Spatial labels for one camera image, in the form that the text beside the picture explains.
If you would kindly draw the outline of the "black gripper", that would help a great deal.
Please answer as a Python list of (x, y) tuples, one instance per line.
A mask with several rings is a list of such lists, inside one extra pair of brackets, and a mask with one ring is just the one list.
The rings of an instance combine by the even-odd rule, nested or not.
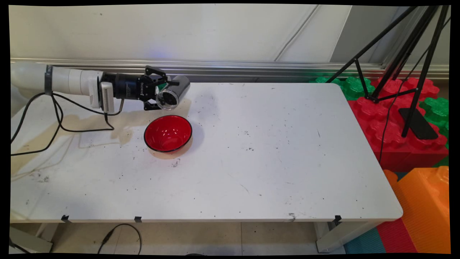
[(143, 101), (144, 110), (161, 109), (156, 103), (157, 86), (162, 84), (180, 85), (179, 81), (168, 79), (166, 72), (162, 69), (153, 66), (146, 66), (145, 75), (141, 76), (125, 73), (103, 73), (100, 82), (112, 84), (113, 98)]

